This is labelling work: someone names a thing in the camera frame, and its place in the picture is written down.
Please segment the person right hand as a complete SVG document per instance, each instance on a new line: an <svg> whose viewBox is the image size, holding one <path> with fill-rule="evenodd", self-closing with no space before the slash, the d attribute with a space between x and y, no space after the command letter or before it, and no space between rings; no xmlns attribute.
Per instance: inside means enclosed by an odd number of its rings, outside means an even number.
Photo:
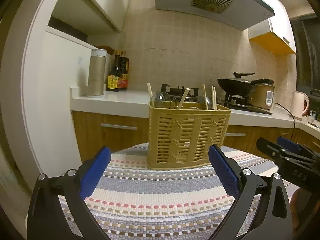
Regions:
<svg viewBox="0 0 320 240"><path fill-rule="evenodd" d="M293 239L319 239L319 187L299 188L290 200Z"/></svg>

